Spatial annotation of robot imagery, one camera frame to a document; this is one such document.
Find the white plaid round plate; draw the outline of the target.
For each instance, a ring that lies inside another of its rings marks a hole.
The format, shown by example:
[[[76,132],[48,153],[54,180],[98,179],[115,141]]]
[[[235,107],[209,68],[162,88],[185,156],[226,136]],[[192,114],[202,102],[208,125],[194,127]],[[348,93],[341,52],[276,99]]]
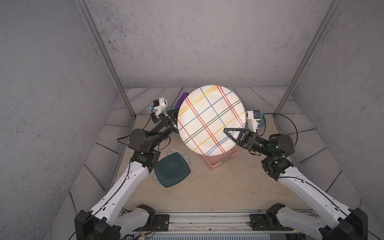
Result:
[[[224,129],[246,126],[245,107],[235,91],[218,85],[195,89],[183,101],[177,117],[180,137],[193,152],[218,156],[236,144]]]

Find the purple cloth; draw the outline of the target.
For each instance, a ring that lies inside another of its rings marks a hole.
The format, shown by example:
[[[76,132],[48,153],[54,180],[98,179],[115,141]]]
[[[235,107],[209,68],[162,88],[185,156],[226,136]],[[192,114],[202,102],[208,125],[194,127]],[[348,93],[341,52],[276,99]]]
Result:
[[[180,98],[176,102],[175,109],[177,109],[177,110],[180,109],[181,105],[183,104],[184,100],[187,98],[188,95],[189,95],[188,92],[182,93],[182,95],[180,96]]]

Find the colourful squiggle round plate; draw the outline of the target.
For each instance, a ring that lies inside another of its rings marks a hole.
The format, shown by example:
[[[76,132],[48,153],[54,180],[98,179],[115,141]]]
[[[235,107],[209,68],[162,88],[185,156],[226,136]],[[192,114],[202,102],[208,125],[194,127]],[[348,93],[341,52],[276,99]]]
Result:
[[[173,154],[173,153],[179,153],[179,154],[185,159],[185,161],[188,163],[188,165],[189,165],[189,167],[190,167],[190,170],[191,170],[191,160],[190,160],[189,156],[188,156],[185,152],[183,152],[182,150],[175,149],[175,148],[165,149],[165,150],[161,151],[161,154],[160,154],[160,157],[159,157],[158,162],[161,161],[162,159],[164,159],[165,157],[167,157],[167,156]],[[158,178],[157,178],[157,175],[156,175],[156,173],[155,173],[155,169],[152,170],[152,172],[151,172],[150,175],[151,175],[152,180],[153,180],[155,183],[157,183],[157,184],[159,184],[159,185],[162,185],[162,184],[159,182]]]

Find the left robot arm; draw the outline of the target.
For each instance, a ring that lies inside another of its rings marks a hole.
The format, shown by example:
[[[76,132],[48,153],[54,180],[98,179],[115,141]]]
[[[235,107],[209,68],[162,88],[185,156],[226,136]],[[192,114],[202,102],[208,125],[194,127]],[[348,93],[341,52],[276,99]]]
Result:
[[[149,230],[154,225],[155,210],[139,205],[121,216],[120,212],[139,184],[151,173],[158,162],[159,144],[178,132],[178,110],[158,116],[156,126],[147,131],[134,129],[129,135],[128,148],[134,150],[129,165],[102,199],[88,212],[75,217],[77,240],[119,240],[135,230]]]

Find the dark teal square plate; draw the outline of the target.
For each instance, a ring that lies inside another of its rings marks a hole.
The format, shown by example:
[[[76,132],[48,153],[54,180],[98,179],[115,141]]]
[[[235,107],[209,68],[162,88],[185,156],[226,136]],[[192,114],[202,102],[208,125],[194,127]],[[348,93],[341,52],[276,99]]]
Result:
[[[177,185],[191,173],[188,163],[179,153],[165,157],[154,169],[159,182],[165,188]]]

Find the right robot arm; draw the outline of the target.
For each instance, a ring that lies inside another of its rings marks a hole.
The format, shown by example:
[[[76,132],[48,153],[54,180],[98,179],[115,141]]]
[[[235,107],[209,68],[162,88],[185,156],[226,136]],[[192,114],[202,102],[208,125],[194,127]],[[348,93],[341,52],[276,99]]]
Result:
[[[366,240],[369,236],[368,216],[360,208],[354,210],[328,195],[306,178],[286,157],[294,152],[290,136],[274,134],[264,139],[246,129],[225,128],[224,133],[237,146],[250,154],[265,156],[265,173],[299,196],[317,217],[275,204],[267,211],[271,227],[282,226],[304,233],[316,240]]]

